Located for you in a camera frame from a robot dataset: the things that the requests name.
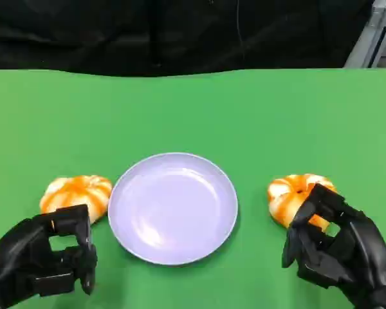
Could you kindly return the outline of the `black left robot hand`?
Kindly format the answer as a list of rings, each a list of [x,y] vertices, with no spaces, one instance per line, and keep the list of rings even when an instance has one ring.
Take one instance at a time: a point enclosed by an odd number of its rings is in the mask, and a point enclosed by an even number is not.
[[[87,205],[22,220],[0,239],[0,308],[70,293],[76,281],[90,295],[96,266]]]

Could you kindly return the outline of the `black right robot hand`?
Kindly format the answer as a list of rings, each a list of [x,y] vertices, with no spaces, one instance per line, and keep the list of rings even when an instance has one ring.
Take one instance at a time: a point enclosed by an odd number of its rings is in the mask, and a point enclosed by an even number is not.
[[[355,308],[386,308],[386,243],[379,229],[319,183],[287,231],[282,267],[293,262],[299,278],[337,287]]]

